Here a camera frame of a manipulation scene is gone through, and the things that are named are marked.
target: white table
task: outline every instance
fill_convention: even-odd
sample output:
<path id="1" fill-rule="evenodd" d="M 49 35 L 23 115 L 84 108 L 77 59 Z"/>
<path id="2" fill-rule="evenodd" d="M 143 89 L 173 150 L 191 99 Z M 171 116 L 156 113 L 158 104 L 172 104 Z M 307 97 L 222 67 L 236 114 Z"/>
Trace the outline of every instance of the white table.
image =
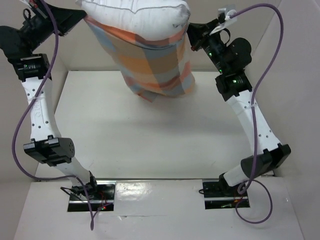
<path id="1" fill-rule="evenodd" d="M 150 103 L 128 89 L 119 71 L 71 71 L 56 121 L 97 178 L 217 178 L 252 154 L 238 118 L 218 93 L 217 74 L 194 72 L 193 93 Z M 61 173 L 40 164 L 36 175 Z"/>
<path id="2" fill-rule="evenodd" d="M 14 240 L 303 240 L 284 180 L 264 177 L 273 197 L 271 218 L 251 225 L 234 209 L 205 210 L 198 193 L 201 180 L 117 182 L 114 211 L 101 212 L 90 230 L 88 212 L 67 212 L 70 182 L 34 182 L 26 198 Z M 251 208 L 241 214 L 253 221 L 269 212 L 265 190 L 253 183 Z"/>

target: purple cable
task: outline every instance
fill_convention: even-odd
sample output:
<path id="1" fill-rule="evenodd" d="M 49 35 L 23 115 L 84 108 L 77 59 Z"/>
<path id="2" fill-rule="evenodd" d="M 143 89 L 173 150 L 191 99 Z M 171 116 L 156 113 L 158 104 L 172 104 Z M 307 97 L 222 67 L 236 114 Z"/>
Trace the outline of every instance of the purple cable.
<path id="1" fill-rule="evenodd" d="M 15 131 L 14 131 L 14 134 L 13 134 L 13 138 L 12 138 L 12 143 L 11 143 L 11 151 L 12 151 L 12 156 L 13 156 L 13 159 L 15 161 L 15 164 L 18 166 L 18 168 L 21 170 L 21 172 L 23 172 L 25 175 L 27 175 L 29 178 L 32 178 L 34 180 L 37 180 L 37 181 L 54 181 L 54 180 L 60 180 L 60 179 L 67 179 L 67 178 L 76 178 L 79 183 L 82 185 L 83 189 L 84 189 L 84 193 L 85 193 L 85 197 L 87 199 L 87 202 L 88 202 L 88 207 L 89 207 L 89 211 L 90 211 L 90 216 L 91 216 L 91 223 L 90 223 L 90 228 L 91 230 L 94 229 L 94 226 L 95 226 L 95 223 L 94 223 L 94 217 L 96 216 L 96 214 L 98 213 L 98 211 L 93 214 L 93 211 L 92 211 L 92 208 L 91 208 L 91 204 L 90 204 L 90 199 L 89 199 L 89 194 L 88 194 L 88 191 L 87 189 L 85 188 L 85 185 L 84 183 L 81 181 L 80 178 L 78 178 L 77 176 L 75 175 L 66 175 L 66 176 L 59 176 L 59 177 L 50 177 L 50 178 L 47 178 L 47 177 L 36 177 L 36 176 L 33 176 L 32 174 L 30 174 L 29 172 L 27 172 L 20 164 L 19 160 L 18 160 L 18 157 L 17 157 L 17 153 L 16 153 L 16 142 L 17 142 L 17 137 L 18 137 L 18 133 L 19 133 L 19 130 L 21 128 L 21 125 L 23 123 L 23 121 L 25 120 L 26 116 L 28 115 L 29 111 L 31 110 L 32 106 L 35 104 L 36 100 L 37 100 L 37 97 L 39 96 L 43 86 L 45 85 L 47 79 L 49 78 L 50 74 L 51 74 L 51 70 L 55 64 L 55 61 L 56 61 L 56 58 L 57 58 L 57 54 L 58 54 L 58 45 L 59 45 L 59 31 L 58 31 L 58 26 L 57 26 L 57 22 L 56 22 L 56 19 L 53 15 L 53 13 L 51 12 L 49 6 L 47 5 L 47 3 L 44 1 L 44 0 L 40 0 L 45 8 L 45 10 L 47 11 L 51 21 L 52 21 L 52 25 L 53 25 L 53 30 L 54 30 L 54 35 L 55 35 L 55 46 L 54 46 L 54 52 L 53 52 L 53 57 L 52 57 L 52 60 L 51 60 L 51 63 L 50 63 L 50 66 L 48 68 L 48 71 L 46 72 L 38 90 L 36 91 L 35 95 L 34 95 L 34 99 L 30 102 L 29 106 L 26 108 L 26 110 L 24 111 L 22 117 L 20 118 L 16 128 L 15 128 Z"/>
<path id="2" fill-rule="evenodd" d="M 279 21 L 280 21 L 280 37 L 279 37 L 279 42 L 278 42 L 278 45 L 276 47 L 276 50 L 274 52 L 274 55 L 269 63 L 269 65 L 267 66 L 267 68 L 265 69 L 265 71 L 263 72 L 262 76 L 260 77 L 259 81 L 256 83 L 254 89 L 253 89 L 253 92 L 252 92 L 252 97 L 251 97 L 251 103 L 254 103 L 255 102 L 255 97 L 256 97 L 256 94 L 257 94 L 257 90 L 258 90 L 258 87 L 260 86 L 262 80 L 265 78 L 266 74 L 268 73 L 268 71 L 270 70 L 272 64 L 274 63 L 278 53 L 279 53 L 279 50 L 280 50 L 280 46 L 281 46 L 281 43 L 282 43 L 282 40 L 283 40 L 283 37 L 284 37 L 284 20 L 282 18 L 282 15 L 280 13 L 280 11 L 278 10 L 278 8 L 272 4 L 268 4 L 268 3 L 260 3 L 260 4 L 255 4 L 255 5 L 252 5 L 250 7 L 247 7 L 235 14 L 233 14 L 232 16 L 230 16 L 231 19 L 249 11 L 249 10 L 252 10 L 252 9 L 256 9 L 256 8 L 260 8 L 260 7 L 267 7 L 267 8 L 270 8 L 270 9 L 273 9 L 275 11 L 275 13 L 277 14 L 277 16 L 279 17 Z M 256 111 L 255 111 L 255 107 L 252 105 L 251 107 L 251 110 L 252 110 L 252 120 L 253 120 L 253 130 L 254 130 L 254 152 L 253 152 L 253 162 L 252 162 L 252 170 L 251 170 L 251 174 L 250 174 L 250 178 L 248 181 L 245 181 L 243 183 L 241 183 L 238 187 L 238 193 L 239 194 L 244 194 L 248 188 L 250 187 L 251 183 L 252 182 L 257 182 L 259 183 L 267 192 L 268 194 L 268 197 L 270 199 L 270 212 L 269 214 L 267 215 L 267 217 L 261 221 L 249 221 L 249 220 L 246 220 L 244 219 L 238 212 L 238 205 L 242 202 L 238 202 L 237 205 L 235 206 L 235 211 L 236 213 L 238 214 L 238 216 L 245 222 L 247 223 L 250 223 L 250 224 L 261 224 L 261 223 L 264 223 L 265 221 L 267 221 L 271 214 L 272 214 L 272 211 L 273 211 L 273 202 L 272 202 L 272 198 L 271 198 L 271 195 L 270 195 L 270 192 L 268 191 L 268 189 L 266 188 L 265 185 L 263 185 L 261 182 L 257 181 L 257 180 L 254 180 L 255 178 L 255 172 L 256 172 L 256 167 L 257 167 L 257 155 L 258 155 L 258 127 L 257 127 L 257 118 L 256 118 Z"/>

